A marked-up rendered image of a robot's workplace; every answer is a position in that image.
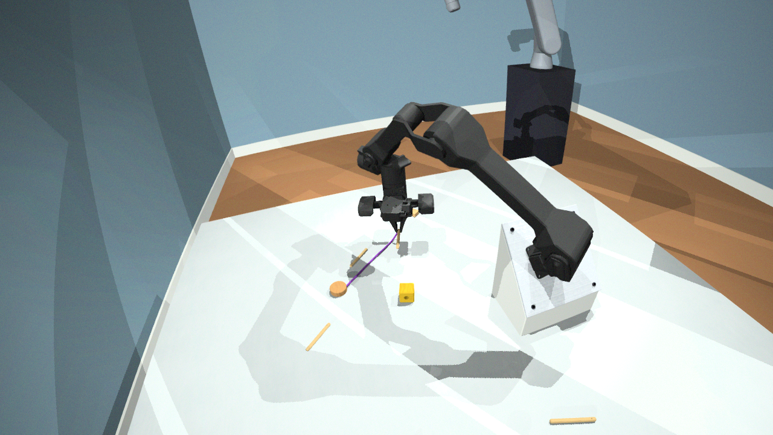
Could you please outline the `wooden stick with purple string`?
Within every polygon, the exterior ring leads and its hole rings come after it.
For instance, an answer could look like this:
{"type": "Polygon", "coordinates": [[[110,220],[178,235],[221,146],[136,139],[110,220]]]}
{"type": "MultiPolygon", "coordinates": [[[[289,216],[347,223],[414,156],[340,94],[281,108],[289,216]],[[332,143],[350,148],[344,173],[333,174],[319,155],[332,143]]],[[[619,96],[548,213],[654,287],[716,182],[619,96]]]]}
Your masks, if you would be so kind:
{"type": "MultiPolygon", "coordinates": [[[[394,235],[394,238],[393,238],[393,239],[392,239],[392,240],[389,242],[389,244],[390,244],[390,243],[391,243],[391,242],[392,242],[392,241],[393,241],[393,240],[394,240],[396,237],[397,237],[397,250],[398,250],[398,249],[399,249],[399,244],[400,244],[400,229],[398,229],[398,230],[397,230],[397,234],[396,234],[396,235],[394,235]]],[[[354,278],[353,278],[353,279],[352,279],[352,280],[351,280],[349,283],[347,283],[347,284],[346,284],[346,287],[347,287],[347,286],[348,286],[350,283],[353,283],[353,281],[354,281],[354,280],[357,278],[357,276],[360,274],[360,272],[362,272],[362,271],[365,269],[365,267],[367,267],[367,265],[369,265],[369,264],[370,264],[370,263],[371,263],[371,262],[372,262],[372,261],[373,261],[375,258],[377,258],[377,257],[378,257],[378,255],[379,255],[379,254],[380,254],[380,253],[381,253],[381,252],[382,252],[382,251],[383,251],[383,250],[384,250],[386,247],[388,247],[388,246],[389,246],[389,244],[388,244],[387,246],[385,246],[385,247],[384,247],[384,248],[383,248],[383,249],[382,249],[382,250],[381,250],[381,251],[380,251],[378,254],[376,254],[376,255],[375,255],[375,257],[374,257],[374,258],[372,258],[372,259],[369,261],[369,263],[367,263],[367,264],[364,266],[364,268],[363,268],[363,269],[361,269],[361,270],[358,272],[358,274],[357,274],[357,275],[356,275],[356,276],[355,276],[355,277],[354,277],[354,278]]]]}

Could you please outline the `round wooden button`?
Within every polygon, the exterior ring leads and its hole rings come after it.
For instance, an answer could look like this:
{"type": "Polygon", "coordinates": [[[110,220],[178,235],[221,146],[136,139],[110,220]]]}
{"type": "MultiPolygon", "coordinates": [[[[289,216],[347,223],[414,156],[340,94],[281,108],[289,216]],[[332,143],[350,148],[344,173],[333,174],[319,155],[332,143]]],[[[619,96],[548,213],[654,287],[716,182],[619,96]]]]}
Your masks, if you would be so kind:
{"type": "Polygon", "coordinates": [[[335,297],[340,297],[341,295],[346,294],[346,290],[346,284],[343,281],[336,281],[336,283],[332,283],[330,285],[330,293],[335,297]]]}

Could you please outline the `thin wooden stick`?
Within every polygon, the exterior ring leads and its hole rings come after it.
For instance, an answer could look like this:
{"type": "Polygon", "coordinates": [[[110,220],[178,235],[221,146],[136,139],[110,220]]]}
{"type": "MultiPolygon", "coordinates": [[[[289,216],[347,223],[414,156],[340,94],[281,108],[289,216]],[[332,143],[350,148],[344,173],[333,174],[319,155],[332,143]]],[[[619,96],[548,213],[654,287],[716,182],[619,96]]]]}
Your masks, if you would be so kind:
{"type": "Polygon", "coordinates": [[[326,326],[325,326],[325,327],[323,327],[323,329],[321,330],[321,332],[320,332],[320,333],[319,333],[319,334],[316,336],[316,338],[314,338],[314,339],[313,339],[313,341],[311,342],[311,344],[307,345],[306,352],[308,352],[309,350],[311,350],[311,347],[312,347],[312,346],[313,346],[313,345],[314,345],[314,344],[317,342],[317,340],[319,340],[319,339],[320,339],[320,336],[321,336],[321,334],[325,333],[325,331],[327,330],[327,328],[329,328],[329,327],[330,327],[330,325],[331,325],[331,324],[330,324],[330,323],[328,323],[328,324],[326,324],[326,326]]]}
{"type": "Polygon", "coordinates": [[[550,423],[558,424],[558,423],[585,423],[585,422],[594,422],[597,418],[595,417],[578,417],[578,418],[562,418],[562,419],[550,419],[550,423]]]}
{"type": "Polygon", "coordinates": [[[353,265],[356,263],[356,261],[357,261],[357,260],[359,260],[359,259],[360,259],[360,258],[361,258],[361,257],[364,255],[364,253],[365,253],[366,251],[367,251],[367,248],[366,248],[364,251],[362,251],[362,252],[361,252],[361,253],[358,255],[358,258],[356,258],[355,260],[353,260],[353,261],[351,262],[351,265],[350,265],[350,267],[352,267],[352,266],[353,266],[353,265]]]}

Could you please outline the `yellow block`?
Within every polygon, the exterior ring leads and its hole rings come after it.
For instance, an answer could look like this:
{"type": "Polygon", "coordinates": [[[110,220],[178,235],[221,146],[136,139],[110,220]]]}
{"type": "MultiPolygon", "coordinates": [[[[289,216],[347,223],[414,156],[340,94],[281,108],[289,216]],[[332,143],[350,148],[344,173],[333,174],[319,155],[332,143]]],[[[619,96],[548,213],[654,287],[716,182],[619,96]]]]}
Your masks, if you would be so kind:
{"type": "Polygon", "coordinates": [[[414,302],[414,284],[400,283],[399,296],[400,302],[414,302]]]}

